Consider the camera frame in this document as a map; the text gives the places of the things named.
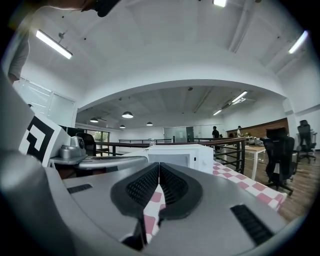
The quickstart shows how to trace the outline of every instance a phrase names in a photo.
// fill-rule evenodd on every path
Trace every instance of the white microwave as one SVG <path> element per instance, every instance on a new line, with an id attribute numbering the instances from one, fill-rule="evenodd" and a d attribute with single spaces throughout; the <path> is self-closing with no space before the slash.
<path id="1" fill-rule="evenodd" d="M 199 144 L 153 145 L 124 156 L 144 156 L 149 163 L 164 162 L 210 174 L 214 165 L 213 148 Z"/>

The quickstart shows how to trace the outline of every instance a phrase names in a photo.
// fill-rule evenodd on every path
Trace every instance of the wooden floor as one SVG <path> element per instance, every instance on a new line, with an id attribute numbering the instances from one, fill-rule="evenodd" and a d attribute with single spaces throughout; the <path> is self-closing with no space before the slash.
<path id="1" fill-rule="evenodd" d="M 253 170 L 253 154 L 245 154 L 244 175 L 251 178 Z M 308 164 L 307 159 L 301 159 L 297 172 L 293 176 L 293 181 L 288 180 L 287 186 L 293 189 L 291 196 L 287 196 L 278 213 L 289 223 L 299 216 L 308 213 L 314 202 L 314 198 L 319 190 L 320 185 L 320 152 L 315 153 L 316 161 L 311 160 Z M 268 155 L 260 153 L 258 155 L 263 161 L 258 161 L 255 180 L 262 184 L 268 184 L 268 176 L 266 174 L 266 166 L 268 164 Z M 279 188 L 279 192 L 288 193 L 287 190 Z"/>

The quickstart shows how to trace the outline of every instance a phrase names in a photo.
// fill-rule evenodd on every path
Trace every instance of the black office chair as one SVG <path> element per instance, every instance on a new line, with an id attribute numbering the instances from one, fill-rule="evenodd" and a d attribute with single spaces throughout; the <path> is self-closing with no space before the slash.
<path id="1" fill-rule="evenodd" d="M 288 137 L 286 128 L 267 129 L 267 138 L 260 138 L 268 154 L 269 162 L 266 166 L 266 174 L 269 177 L 267 187 L 279 187 L 289 190 L 289 196 L 293 190 L 286 186 L 287 179 L 297 171 L 298 162 L 292 162 L 292 154 L 295 147 L 295 139 Z M 279 164 L 279 173 L 274 173 L 276 164 Z"/>
<path id="2" fill-rule="evenodd" d="M 317 143 L 311 142 L 311 128 L 308 124 L 307 120 L 300 121 L 300 126 L 298 126 L 298 131 L 300 135 L 300 147 L 299 151 L 300 153 L 305 153 L 304 155 L 301 155 L 298 160 L 302 158 L 308 159 L 308 164 L 310 164 L 310 158 L 313 158 L 314 161 L 316 161 L 316 157 L 314 155 L 310 155 L 310 152 L 313 152 L 312 149 L 315 149 Z"/>
<path id="3" fill-rule="evenodd" d="M 97 146 L 94 137 L 91 134 L 78 132 L 75 136 L 78 136 L 84 141 L 84 148 L 88 156 L 97 155 Z"/>

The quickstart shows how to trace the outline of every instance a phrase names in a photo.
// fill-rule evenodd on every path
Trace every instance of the ceiling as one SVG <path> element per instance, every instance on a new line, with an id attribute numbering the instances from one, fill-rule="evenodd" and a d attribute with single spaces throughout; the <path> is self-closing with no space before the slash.
<path id="1" fill-rule="evenodd" d="M 227 0 L 226 7 L 212 0 L 122 0 L 104 18 L 95 11 L 42 8 L 34 17 L 33 31 L 42 29 L 73 53 L 70 60 L 30 37 L 30 60 L 57 74 L 69 73 L 86 81 L 111 60 L 150 45 L 178 42 L 209 43 L 237 55 L 259 61 L 279 74 L 304 54 L 289 48 L 303 32 L 285 10 L 272 0 Z M 160 89 L 101 103 L 77 115 L 85 123 L 93 116 L 117 121 L 130 110 L 136 115 L 159 112 L 212 114 L 239 89 L 195 86 Z M 255 99 L 255 92 L 247 97 Z"/>
<path id="2" fill-rule="evenodd" d="M 145 91 L 103 102 L 81 111 L 77 114 L 76 122 L 88 123 L 91 118 L 100 117 L 106 119 L 109 124 L 118 123 L 120 120 L 126 120 L 122 117 L 125 111 L 132 112 L 135 117 L 166 113 L 196 113 L 211 117 L 242 92 L 243 90 L 239 88 L 226 86 L 189 86 Z M 245 96 L 247 100 L 239 103 L 237 107 L 252 104 L 265 95 L 262 92 L 249 91 Z"/>
<path id="3" fill-rule="evenodd" d="M 69 69 L 92 76 L 109 60 L 124 52 L 167 42 L 211 43 L 260 61 L 275 73 L 299 54 L 288 55 L 302 30 L 272 0 L 227 0 L 226 7 L 212 0 L 122 0 L 104 18 L 93 10 L 40 9 L 33 30 L 42 29 L 59 41 L 73 57 L 66 61 L 52 54 L 31 36 L 30 57 L 42 65 Z"/>

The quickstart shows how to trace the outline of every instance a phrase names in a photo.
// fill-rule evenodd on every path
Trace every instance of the red and white checkered tablecloth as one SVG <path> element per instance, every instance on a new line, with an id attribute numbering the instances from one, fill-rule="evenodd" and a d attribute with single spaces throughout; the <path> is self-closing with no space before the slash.
<path id="1" fill-rule="evenodd" d="M 287 198 L 286 193 L 280 193 L 272 188 L 269 188 L 218 162 L 215 162 L 213 164 L 212 174 L 215 176 L 222 177 L 224 179 L 228 179 L 229 181 L 232 181 L 234 183 L 237 183 L 240 186 L 240 188 L 248 191 L 250 194 L 254 195 L 255 197 L 257 197 L 262 202 L 264 202 L 276 211 L 279 210 L 280 206 Z M 148 243 L 159 230 L 159 227 L 157 225 L 159 221 L 158 213 L 161 209 L 165 207 L 165 196 L 161 186 L 158 185 L 150 202 L 143 211 L 146 238 Z"/>

